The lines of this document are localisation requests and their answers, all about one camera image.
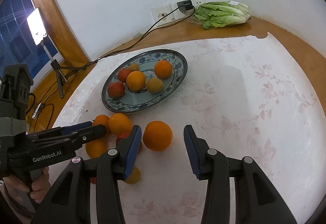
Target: screw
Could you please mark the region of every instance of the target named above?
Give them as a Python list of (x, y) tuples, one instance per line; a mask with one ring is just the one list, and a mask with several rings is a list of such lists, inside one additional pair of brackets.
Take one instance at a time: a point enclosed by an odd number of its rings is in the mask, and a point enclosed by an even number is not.
[(246, 162), (246, 163), (252, 163), (252, 162), (253, 162), (252, 157), (249, 157), (249, 156), (245, 157), (243, 160), (244, 160), (244, 162)]
[(216, 150), (216, 149), (209, 149), (209, 150), (207, 151), (207, 153), (208, 153), (209, 155), (216, 155), (216, 154), (217, 154), (217, 150)]
[(108, 154), (110, 155), (110, 156), (114, 156), (114, 155), (116, 155), (118, 153), (118, 151), (116, 150), (116, 149), (110, 149), (109, 151), (108, 151)]
[(72, 158), (71, 160), (73, 163), (79, 163), (81, 161), (81, 158), (80, 157), (74, 157)]

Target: led light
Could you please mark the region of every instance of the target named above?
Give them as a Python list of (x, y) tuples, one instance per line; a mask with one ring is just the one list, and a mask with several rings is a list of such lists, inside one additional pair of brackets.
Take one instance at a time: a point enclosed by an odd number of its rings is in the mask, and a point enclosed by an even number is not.
[(40, 44), (47, 36), (39, 8), (36, 8), (28, 17), (27, 23), (35, 45)]

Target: window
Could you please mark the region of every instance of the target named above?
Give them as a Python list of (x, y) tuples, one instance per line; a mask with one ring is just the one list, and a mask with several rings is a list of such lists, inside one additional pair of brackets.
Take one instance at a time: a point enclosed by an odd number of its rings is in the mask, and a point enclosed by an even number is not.
[[(27, 25), (27, 17), (34, 10), (31, 0), (3, 0), (0, 5), (0, 76), (4, 67), (26, 63), (38, 83), (51, 69), (49, 58), (41, 45), (36, 46)], [(58, 61), (62, 59), (50, 38), (45, 45)]]

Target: plate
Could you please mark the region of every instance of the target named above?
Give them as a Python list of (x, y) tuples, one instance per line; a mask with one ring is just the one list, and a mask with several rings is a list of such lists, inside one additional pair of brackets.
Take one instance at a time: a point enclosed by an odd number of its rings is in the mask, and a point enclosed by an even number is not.
[[(121, 68), (128, 68), (136, 62), (142, 73), (146, 76), (146, 81), (150, 78), (157, 78), (154, 73), (154, 66), (159, 60), (167, 60), (172, 65), (172, 74), (169, 78), (162, 80), (164, 89), (158, 94), (151, 94), (144, 87), (141, 91), (130, 91), (126, 84), (126, 94), (119, 99), (109, 97), (108, 85), (118, 80), (118, 71)], [(107, 109), (116, 113), (133, 113), (149, 108), (172, 94), (182, 83), (188, 70), (185, 57), (177, 51), (170, 49), (155, 49), (136, 55), (121, 64), (106, 80), (102, 90), (102, 102)]]

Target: person's hand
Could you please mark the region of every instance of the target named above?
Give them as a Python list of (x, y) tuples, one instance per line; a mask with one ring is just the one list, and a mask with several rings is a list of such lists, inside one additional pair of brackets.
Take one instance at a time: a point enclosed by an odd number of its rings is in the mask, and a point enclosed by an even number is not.
[(51, 188), (48, 177), (48, 167), (45, 167), (42, 169), (42, 175), (32, 183), (33, 192), (31, 192), (31, 198), (38, 204), (43, 201), (43, 198)]
[[(42, 175), (32, 183), (31, 198), (35, 200), (36, 203), (41, 203), (45, 195), (51, 188), (51, 184), (48, 181), (48, 167), (42, 169)], [(17, 190), (28, 193), (29, 188), (15, 175), (10, 175), (9, 177), (3, 178), (4, 183), (8, 189), (9, 195), (16, 200), (18, 203), (22, 203), (22, 198), (19, 196)]]

